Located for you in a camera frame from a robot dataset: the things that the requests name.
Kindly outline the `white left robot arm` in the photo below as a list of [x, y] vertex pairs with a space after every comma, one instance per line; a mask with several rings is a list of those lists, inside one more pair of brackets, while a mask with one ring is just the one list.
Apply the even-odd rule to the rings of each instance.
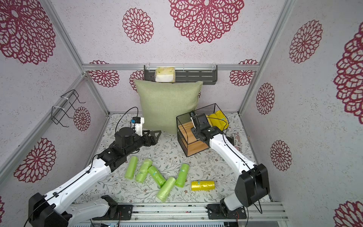
[[142, 147], [157, 144], [161, 131], [144, 130], [137, 133], [133, 128], [123, 127], [115, 133], [115, 140], [91, 164], [73, 178], [42, 195], [34, 194], [28, 202], [27, 224], [33, 227], [70, 227], [89, 219], [113, 220], [120, 217], [118, 203], [110, 196], [74, 204], [73, 202], [96, 182], [105, 179], [127, 157]]

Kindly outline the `yellow roll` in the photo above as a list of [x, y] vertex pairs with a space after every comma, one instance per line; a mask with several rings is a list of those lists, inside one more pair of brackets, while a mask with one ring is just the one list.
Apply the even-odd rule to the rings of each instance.
[[215, 189], [214, 181], [193, 181], [191, 183], [192, 191], [210, 191]]
[[221, 131], [227, 130], [229, 127], [227, 117], [220, 110], [210, 115], [207, 115], [207, 120], [209, 121], [211, 126], [216, 126]]

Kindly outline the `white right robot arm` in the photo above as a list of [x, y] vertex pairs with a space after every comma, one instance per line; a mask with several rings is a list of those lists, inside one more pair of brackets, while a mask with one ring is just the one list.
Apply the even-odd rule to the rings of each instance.
[[190, 112], [194, 137], [216, 151], [235, 172], [234, 192], [223, 198], [220, 209], [227, 215], [241, 207], [248, 208], [270, 193], [268, 170], [263, 164], [255, 164], [242, 155], [216, 126], [211, 126], [202, 113]]

